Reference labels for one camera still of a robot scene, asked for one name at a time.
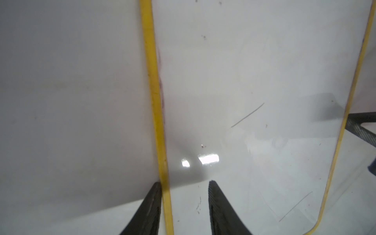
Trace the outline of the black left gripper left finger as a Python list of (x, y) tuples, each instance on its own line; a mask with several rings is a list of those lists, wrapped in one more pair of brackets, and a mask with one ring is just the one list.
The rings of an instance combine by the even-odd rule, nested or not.
[(157, 235), (161, 203), (162, 186), (160, 182), (156, 182), (120, 235)]

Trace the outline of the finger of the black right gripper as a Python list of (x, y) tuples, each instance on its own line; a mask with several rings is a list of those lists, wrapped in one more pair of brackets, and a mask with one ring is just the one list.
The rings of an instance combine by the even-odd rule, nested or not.
[(373, 147), (376, 147), (376, 134), (361, 126), (363, 123), (375, 122), (375, 112), (352, 113), (348, 115), (345, 129)]

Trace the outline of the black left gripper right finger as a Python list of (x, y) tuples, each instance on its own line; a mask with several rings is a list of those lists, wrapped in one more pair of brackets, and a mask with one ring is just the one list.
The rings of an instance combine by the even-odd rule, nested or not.
[(208, 187), (211, 232), (213, 235), (251, 235), (216, 181)]

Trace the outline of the yellow-framed whiteboard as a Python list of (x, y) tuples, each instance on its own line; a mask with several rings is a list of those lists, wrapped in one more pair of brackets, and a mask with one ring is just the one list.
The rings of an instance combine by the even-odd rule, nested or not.
[(255, 235), (323, 217), (375, 1), (140, 1), (169, 235), (216, 181)]

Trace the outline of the blue-framed whiteboard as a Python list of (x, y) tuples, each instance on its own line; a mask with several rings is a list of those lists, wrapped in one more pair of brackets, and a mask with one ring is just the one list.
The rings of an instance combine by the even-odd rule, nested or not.
[(1, 234), (158, 180), (138, 1), (1, 1)]

